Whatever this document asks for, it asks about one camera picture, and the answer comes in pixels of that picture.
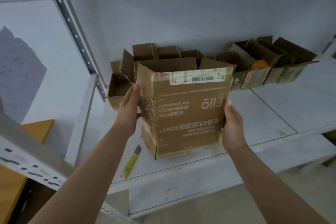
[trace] forearm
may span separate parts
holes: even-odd
[[[30,224],[95,223],[127,140],[125,133],[112,126]]]
[[[328,223],[249,147],[233,150],[229,154],[268,224]]]

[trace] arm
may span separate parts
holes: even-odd
[[[132,86],[120,103],[113,126],[29,224],[93,224],[140,114],[139,85]]]
[[[230,101],[225,104],[225,117],[223,146],[265,221],[268,224],[328,223],[247,146],[243,118]]]

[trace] yellow wooden surface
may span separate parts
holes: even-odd
[[[54,120],[44,120],[24,124],[22,127],[39,142],[43,143],[53,123]],[[0,177],[0,224],[6,224],[26,184],[27,178],[3,165],[0,165]]]

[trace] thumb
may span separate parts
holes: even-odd
[[[232,101],[228,100],[225,105],[224,105],[224,114],[225,114],[225,118],[227,121],[229,120],[235,120],[236,116],[235,116],[235,111],[233,109],[232,106]]]
[[[128,102],[132,103],[133,105],[137,105],[139,98],[140,98],[140,85],[136,83],[134,84],[133,92]]]

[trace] eiio logo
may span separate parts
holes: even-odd
[[[203,101],[204,102],[201,105],[202,109],[221,107],[223,103],[223,97],[210,98],[210,100],[205,98]]]

